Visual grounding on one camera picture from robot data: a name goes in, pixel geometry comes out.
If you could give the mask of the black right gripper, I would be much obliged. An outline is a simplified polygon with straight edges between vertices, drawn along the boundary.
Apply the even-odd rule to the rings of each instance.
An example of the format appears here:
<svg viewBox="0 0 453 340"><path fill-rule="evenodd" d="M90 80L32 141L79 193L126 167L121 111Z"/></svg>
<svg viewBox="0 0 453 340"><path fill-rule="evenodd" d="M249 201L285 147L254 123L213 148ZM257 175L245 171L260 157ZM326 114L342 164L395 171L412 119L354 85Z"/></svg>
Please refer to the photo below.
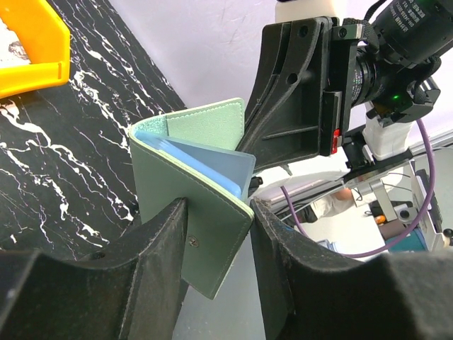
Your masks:
<svg viewBox="0 0 453 340"><path fill-rule="evenodd" d="M374 156L400 155L440 95L424 85L451 48L451 1L378 1L362 19L267 25L237 150L255 156L257 170L319 155L329 71L329 88L341 94L340 118L368 103L365 146Z"/></svg>

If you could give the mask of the green card holder wallet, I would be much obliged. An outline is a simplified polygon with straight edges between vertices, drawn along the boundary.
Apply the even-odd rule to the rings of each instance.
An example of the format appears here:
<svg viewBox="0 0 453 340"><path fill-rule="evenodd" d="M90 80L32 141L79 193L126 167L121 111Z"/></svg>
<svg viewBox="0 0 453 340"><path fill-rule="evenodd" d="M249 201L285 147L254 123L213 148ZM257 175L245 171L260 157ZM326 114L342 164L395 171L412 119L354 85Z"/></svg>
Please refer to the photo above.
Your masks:
<svg viewBox="0 0 453 340"><path fill-rule="evenodd" d="M155 217L176 198L188 202L188 236L183 279L206 298L216 297L254 214L246 200L164 151L140 142L147 131L212 147L236 151L244 134L244 102L231 98L205 106L145 118L130 127L130 153L143 222Z"/></svg>

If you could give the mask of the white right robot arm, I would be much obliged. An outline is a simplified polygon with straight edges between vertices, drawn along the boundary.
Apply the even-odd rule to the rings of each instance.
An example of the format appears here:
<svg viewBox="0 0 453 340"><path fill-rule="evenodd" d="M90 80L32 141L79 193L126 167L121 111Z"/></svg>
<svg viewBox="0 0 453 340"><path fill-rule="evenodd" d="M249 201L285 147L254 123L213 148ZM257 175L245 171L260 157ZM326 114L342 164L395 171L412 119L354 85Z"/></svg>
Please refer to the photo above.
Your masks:
<svg viewBox="0 0 453 340"><path fill-rule="evenodd" d="M338 148L353 179L411 157L408 135L433 109L433 74L452 48L451 1L378 1L340 18L337 1L279 1L262 31L238 150L259 171Z"/></svg>

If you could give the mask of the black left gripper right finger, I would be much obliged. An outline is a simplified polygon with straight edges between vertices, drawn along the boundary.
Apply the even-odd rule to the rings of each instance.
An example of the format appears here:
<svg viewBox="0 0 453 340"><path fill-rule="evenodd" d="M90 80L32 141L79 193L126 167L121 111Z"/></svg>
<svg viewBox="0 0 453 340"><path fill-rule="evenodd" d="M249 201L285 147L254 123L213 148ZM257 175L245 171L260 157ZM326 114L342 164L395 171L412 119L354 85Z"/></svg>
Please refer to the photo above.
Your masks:
<svg viewBox="0 0 453 340"><path fill-rule="evenodd" d="M253 257L267 339L451 339L452 253L366 262L298 233L259 200Z"/></svg>

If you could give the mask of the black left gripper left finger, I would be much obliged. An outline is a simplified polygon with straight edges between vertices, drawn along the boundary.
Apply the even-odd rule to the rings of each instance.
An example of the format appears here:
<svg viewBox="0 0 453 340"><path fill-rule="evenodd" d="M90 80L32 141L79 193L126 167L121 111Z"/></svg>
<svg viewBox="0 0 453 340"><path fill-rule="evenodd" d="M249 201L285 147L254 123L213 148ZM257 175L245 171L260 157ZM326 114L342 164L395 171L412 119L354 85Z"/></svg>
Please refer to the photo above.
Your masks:
<svg viewBox="0 0 453 340"><path fill-rule="evenodd" d="M2 339L170 339L182 304L188 207L78 261L38 250L1 253Z"/></svg>

